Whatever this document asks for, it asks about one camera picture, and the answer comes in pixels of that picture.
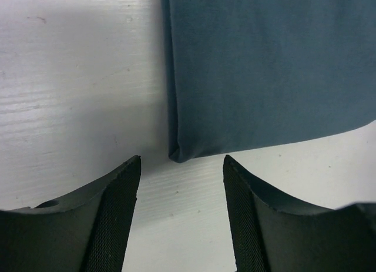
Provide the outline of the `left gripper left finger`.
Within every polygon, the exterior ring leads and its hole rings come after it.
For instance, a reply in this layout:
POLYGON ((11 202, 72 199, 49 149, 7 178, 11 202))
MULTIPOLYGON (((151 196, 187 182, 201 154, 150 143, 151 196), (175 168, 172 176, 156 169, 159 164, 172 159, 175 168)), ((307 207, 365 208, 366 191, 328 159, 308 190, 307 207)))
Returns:
POLYGON ((141 158, 36 207, 1 211, 2 271, 121 271, 141 158))

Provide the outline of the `blue-grey t shirt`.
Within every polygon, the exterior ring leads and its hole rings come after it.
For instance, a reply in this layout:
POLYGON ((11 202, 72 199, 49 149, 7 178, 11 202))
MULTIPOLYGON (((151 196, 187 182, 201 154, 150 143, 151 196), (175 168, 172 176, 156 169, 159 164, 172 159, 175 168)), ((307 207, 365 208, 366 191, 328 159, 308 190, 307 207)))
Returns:
POLYGON ((375 0, 162 2, 173 161, 375 120, 375 0))

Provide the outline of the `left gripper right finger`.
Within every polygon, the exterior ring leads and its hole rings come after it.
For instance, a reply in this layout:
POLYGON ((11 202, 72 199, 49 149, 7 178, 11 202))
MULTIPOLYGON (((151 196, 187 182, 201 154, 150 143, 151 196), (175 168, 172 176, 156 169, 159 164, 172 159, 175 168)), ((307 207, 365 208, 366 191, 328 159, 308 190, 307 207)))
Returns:
POLYGON ((320 207, 231 156, 224 158, 223 182, 238 271, 375 270, 375 204, 320 207))

